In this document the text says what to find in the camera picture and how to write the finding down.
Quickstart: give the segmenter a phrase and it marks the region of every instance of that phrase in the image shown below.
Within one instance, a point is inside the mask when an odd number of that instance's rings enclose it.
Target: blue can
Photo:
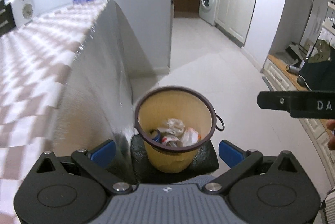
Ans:
[[[159,130],[151,130],[149,133],[149,137],[156,142],[160,142],[160,131]]]

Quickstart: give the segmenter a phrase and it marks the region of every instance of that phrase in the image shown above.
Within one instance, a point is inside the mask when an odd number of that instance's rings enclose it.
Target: finger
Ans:
[[[335,129],[335,119],[329,119],[326,123],[326,126],[328,130],[334,130]]]
[[[335,136],[331,136],[328,141],[328,148],[330,150],[335,150]]]

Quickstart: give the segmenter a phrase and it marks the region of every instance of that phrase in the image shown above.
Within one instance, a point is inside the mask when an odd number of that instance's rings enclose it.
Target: tile floor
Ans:
[[[268,90],[261,74],[217,28],[199,18],[175,18],[170,66],[169,75],[131,80],[134,104],[157,87],[190,87],[208,98],[225,122],[225,131],[216,131],[211,139],[216,151],[222,139],[264,155],[291,150],[325,197],[331,186],[300,122],[285,112],[259,109],[256,97]],[[214,175],[229,169],[218,159],[220,168]]]

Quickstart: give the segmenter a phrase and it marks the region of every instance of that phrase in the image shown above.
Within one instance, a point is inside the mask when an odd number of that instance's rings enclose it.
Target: trash can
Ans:
[[[180,119],[192,127],[201,140],[188,147],[170,147],[151,140],[147,135],[170,118]],[[216,119],[222,127],[216,126]],[[135,128],[144,140],[150,163],[166,173],[178,173],[187,168],[199,148],[210,141],[215,128],[224,130],[222,119],[210,102],[201,94],[185,87],[167,86],[156,89],[140,100],[135,110]]]

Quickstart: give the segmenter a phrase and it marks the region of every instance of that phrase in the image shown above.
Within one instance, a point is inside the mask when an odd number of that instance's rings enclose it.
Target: brown rim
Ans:
[[[158,94],[160,92],[164,92],[164,91],[182,91],[182,92],[187,92],[193,96],[196,96],[198,99],[200,99],[203,103],[205,103],[205,105],[207,106],[208,110],[211,113],[212,116],[212,127],[211,130],[209,132],[209,134],[200,142],[192,145],[192,146],[188,146],[188,147],[182,147],[182,148],[172,148],[172,147],[168,147],[168,146],[164,146],[156,141],[151,140],[150,138],[147,137],[146,133],[142,130],[139,122],[138,122],[138,113],[140,111],[140,107],[142,106],[142,104],[152,95]],[[216,113],[214,110],[214,107],[212,106],[212,104],[208,101],[208,99],[206,99],[202,94],[189,89],[189,88],[185,88],[185,87],[181,87],[181,86],[166,86],[166,87],[162,87],[162,88],[158,88],[154,91],[149,92],[148,94],[146,94],[144,96],[144,98],[142,98],[139,103],[136,106],[135,109],[135,129],[138,130],[138,133],[141,135],[141,137],[144,139],[145,142],[147,142],[148,144],[150,144],[152,147],[157,148],[159,150],[163,150],[163,151],[167,151],[167,152],[176,152],[176,153],[183,153],[183,152],[189,152],[192,150],[195,150],[197,148],[200,148],[203,144],[205,144],[206,142],[208,142],[212,136],[213,133],[215,131],[215,127],[216,127]]]

